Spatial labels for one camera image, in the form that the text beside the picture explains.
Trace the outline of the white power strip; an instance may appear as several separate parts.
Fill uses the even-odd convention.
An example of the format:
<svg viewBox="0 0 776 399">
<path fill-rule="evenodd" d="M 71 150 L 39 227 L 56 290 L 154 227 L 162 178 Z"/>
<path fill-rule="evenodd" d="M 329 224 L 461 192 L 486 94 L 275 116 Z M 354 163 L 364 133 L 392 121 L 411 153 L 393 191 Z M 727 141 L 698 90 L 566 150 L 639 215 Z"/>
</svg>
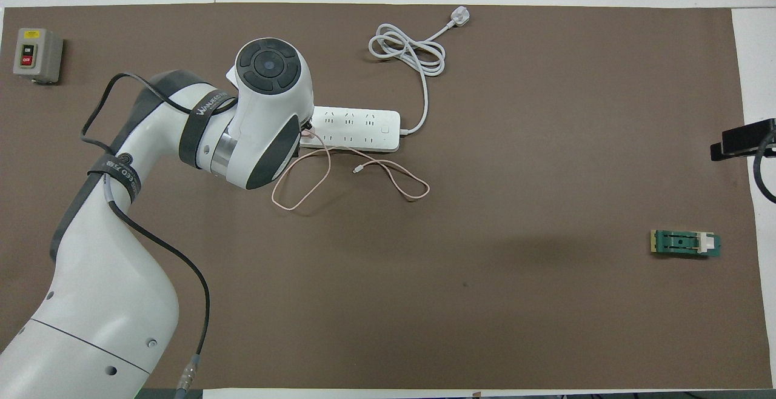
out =
<svg viewBox="0 0 776 399">
<path fill-rule="evenodd" d="M 400 114 L 393 110 L 316 106 L 312 132 L 326 147 L 393 153 L 400 147 Z"/>
</svg>

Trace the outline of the brown table mat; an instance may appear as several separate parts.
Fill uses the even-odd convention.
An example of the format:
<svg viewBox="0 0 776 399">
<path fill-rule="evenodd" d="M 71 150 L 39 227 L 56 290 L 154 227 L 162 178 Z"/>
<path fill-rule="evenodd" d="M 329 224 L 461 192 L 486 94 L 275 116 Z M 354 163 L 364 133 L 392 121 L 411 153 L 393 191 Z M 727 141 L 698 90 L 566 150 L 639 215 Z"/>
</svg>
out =
<svg viewBox="0 0 776 399">
<path fill-rule="evenodd" d="M 79 131 L 109 79 L 191 70 L 219 89 L 260 37 L 299 48 L 322 106 L 418 122 L 418 75 L 367 49 L 424 39 L 452 6 L 11 8 L 0 54 L 0 351 L 44 300 L 49 244 L 100 149 Z M 439 390 L 769 388 L 744 123 L 726 9 L 474 6 L 442 37 L 424 127 L 379 167 L 332 158 L 299 209 L 161 158 L 129 213 L 212 292 L 195 387 Z M 12 73 L 18 31 L 64 40 L 60 81 Z M 651 230 L 720 257 L 660 257 Z"/>
</svg>

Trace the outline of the green knife switch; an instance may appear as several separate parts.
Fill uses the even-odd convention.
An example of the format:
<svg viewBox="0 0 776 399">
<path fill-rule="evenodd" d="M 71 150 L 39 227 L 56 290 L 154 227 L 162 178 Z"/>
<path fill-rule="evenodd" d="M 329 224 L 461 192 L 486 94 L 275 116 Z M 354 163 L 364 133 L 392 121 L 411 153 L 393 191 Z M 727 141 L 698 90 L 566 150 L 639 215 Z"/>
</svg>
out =
<svg viewBox="0 0 776 399">
<path fill-rule="evenodd" d="M 716 258 L 721 238 L 713 232 L 656 229 L 649 232 L 649 247 L 660 257 Z"/>
</svg>

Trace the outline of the grey switch box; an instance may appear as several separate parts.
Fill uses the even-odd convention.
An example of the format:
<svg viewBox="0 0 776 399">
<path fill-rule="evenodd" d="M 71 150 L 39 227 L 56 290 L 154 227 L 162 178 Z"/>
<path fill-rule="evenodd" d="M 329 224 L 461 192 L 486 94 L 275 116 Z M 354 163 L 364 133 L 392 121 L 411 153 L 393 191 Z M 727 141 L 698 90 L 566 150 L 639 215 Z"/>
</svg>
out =
<svg viewBox="0 0 776 399">
<path fill-rule="evenodd" d="M 44 28 L 20 28 L 12 73 L 41 85 L 60 81 L 64 40 Z"/>
</svg>

